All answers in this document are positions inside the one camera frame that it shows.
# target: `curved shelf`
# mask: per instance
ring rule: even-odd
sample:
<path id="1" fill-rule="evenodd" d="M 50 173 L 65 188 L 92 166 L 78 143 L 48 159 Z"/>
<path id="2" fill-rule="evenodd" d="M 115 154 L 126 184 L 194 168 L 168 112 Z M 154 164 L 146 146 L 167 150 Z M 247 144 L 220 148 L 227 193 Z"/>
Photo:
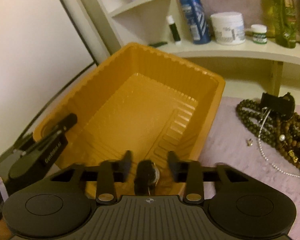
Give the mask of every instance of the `curved shelf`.
<path id="1" fill-rule="evenodd" d="M 154 0 L 135 0 L 133 2 L 125 4 L 125 5 L 121 6 L 121 7 L 119 7 L 118 9 L 110 12 L 109 15 L 111 17 L 114 17 L 114 16 L 117 16 L 118 14 L 121 14 L 121 13 L 123 13 L 125 11 L 128 11 L 128 10 L 130 10 L 132 8 L 135 8 L 135 7 L 137 7 L 137 6 L 141 5 L 141 4 L 144 4 L 144 3 L 147 3 L 147 2 L 151 2 L 151 1 L 154 1 Z"/>
<path id="2" fill-rule="evenodd" d="M 250 37 L 245 43 L 234 46 L 220 45 L 216 41 L 195 45 L 183 40 L 180 45 L 169 43 L 159 48 L 179 57 L 246 57 L 282 61 L 300 65 L 300 44 L 294 49 L 287 49 L 268 40 L 266 45 L 255 44 Z"/>

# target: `blue spray bottle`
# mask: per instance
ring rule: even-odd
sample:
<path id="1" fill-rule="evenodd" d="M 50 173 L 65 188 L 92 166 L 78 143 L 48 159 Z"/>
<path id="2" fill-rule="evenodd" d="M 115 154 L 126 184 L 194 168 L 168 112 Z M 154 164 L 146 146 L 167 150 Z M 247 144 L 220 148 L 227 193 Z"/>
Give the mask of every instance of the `blue spray bottle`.
<path id="1" fill-rule="evenodd" d="M 188 21 L 194 44 L 211 41 L 207 20 L 200 0 L 180 0 L 182 10 Z"/>

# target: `small white lid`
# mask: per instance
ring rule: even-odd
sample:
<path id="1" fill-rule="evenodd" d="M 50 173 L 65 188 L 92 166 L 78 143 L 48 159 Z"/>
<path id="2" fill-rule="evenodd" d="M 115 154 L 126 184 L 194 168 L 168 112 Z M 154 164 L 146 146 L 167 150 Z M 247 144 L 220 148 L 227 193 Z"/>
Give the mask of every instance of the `small white lid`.
<path id="1" fill-rule="evenodd" d="M 223 12 L 211 15 L 214 22 L 241 22 L 243 21 L 242 13 L 239 12 Z"/>
<path id="2" fill-rule="evenodd" d="M 167 19 L 167 22 L 168 22 L 169 25 L 175 23 L 175 22 L 174 22 L 174 19 L 173 19 L 173 17 L 172 17 L 172 15 L 168 15 L 168 16 L 166 17 L 166 19 Z"/>
<path id="3" fill-rule="evenodd" d="M 253 24 L 253 25 L 251 25 L 251 31 L 254 33 L 266 33 L 267 26 L 262 25 L 262 24 Z"/>

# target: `pink mat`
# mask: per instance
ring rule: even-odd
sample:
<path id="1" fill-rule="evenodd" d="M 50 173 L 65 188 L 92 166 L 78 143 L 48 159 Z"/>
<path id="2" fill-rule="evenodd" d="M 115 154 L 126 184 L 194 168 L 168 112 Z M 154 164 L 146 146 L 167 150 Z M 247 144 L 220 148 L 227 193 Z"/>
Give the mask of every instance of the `pink mat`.
<path id="1" fill-rule="evenodd" d="M 236 116 L 235 107 L 240 101 L 239 98 L 222 98 L 199 161 L 205 166 L 214 166 L 219 162 L 229 164 L 290 197 L 297 207 L 297 218 L 289 236 L 300 240 L 300 179 L 281 174 L 266 163 L 258 150 L 256 137 Z M 300 114 L 300 106 L 296 107 L 296 112 Z M 250 138 L 253 140 L 253 146 L 248 147 L 246 139 Z M 275 162 L 285 171 L 300 174 L 299 170 L 281 157 L 275 149 L 263 142 L 262 147 L 269 161 Z M 204 189 L 205 198 L 211 198 L 215 194 L 210 183 L 205 183 Z"/>

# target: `green object on shelf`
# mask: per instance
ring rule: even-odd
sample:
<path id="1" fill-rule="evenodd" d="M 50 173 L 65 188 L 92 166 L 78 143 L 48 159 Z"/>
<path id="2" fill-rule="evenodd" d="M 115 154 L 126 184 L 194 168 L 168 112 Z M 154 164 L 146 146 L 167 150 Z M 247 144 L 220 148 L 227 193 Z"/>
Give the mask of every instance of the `green object on shelf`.
<path id="1" fill-rule="evenodd" d="M 166 41 L 160 41 L 157 43 L 150 43 L 150 44 L 148 44 L 148 46 L 153 47 L 153 48 L 158 48 L 158 47 L 166 45 L 166 44 L 168 44 Z"/>
<path id="2" fill-rule="evenodd" d="M 286 48 L 296 46 L 296 8 L 293 0 L 272 0 L 275 42 Z"/>

